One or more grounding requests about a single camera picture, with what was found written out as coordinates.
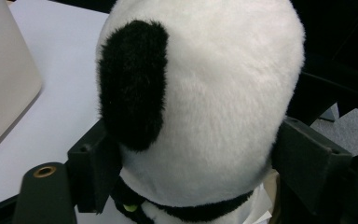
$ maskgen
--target black fur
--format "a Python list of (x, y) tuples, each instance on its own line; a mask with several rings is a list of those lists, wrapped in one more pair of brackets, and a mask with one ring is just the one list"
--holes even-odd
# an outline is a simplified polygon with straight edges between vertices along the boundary
[(169, 215), (178, 217), (186, 222), (207, 222), (234, 211), (243, 203), (245, 203), (252, 194), (253, 191), (250, 191), (235, 199), (195, 207), (169, 207), (156, 203), (154, 203), (154, 205), (157, 208), (164, 210)]
[(101, 115), (107, 131), (136, 151), (156, 141), (162, 127), (167, 42), (161, 24), (132, 21), (102, 47)]

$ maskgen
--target white fur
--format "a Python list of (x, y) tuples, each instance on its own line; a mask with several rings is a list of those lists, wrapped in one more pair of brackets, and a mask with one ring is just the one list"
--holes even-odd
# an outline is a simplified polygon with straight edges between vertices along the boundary
[(147, 151), (121, 148), (124, 181), (170, 206), (255, 189), (304, 60), (290, 1), (118, 0), (99, 45), (133, 20), (159, 21), (169, 34), (166, 105)]

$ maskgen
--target stuffed animal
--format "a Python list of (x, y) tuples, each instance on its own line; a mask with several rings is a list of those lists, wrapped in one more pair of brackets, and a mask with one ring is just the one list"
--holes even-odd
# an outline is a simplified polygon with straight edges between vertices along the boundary
[(117, 209), (138, 223), (251, 217), (303, 40), (289, 0), (118, 0), (97, 48)]

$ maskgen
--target gray carpet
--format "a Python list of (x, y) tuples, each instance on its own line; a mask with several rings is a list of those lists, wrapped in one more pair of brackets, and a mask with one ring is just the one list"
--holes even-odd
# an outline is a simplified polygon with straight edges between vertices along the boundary
[(338, 118), (337, 105), (334, 105), (332, 110), (337, 119), (335, 122), (318, 119), (310, 127), (353, 155), (358, 155), (358, 109), (342, 118)]

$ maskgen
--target white table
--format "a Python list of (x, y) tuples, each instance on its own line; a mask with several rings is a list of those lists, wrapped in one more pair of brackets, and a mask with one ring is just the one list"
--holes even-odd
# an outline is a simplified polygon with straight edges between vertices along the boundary
[[(0, 143), (0, 202), (19, 193), (36, 165), (65, 162), (69, 148), (98, 120), (95, 49), (107, 14), (47, 0), (17, 0), (10, 10), (43, 78), (40, 95)], [(108, 201), (78, 223), (123, 223)]]

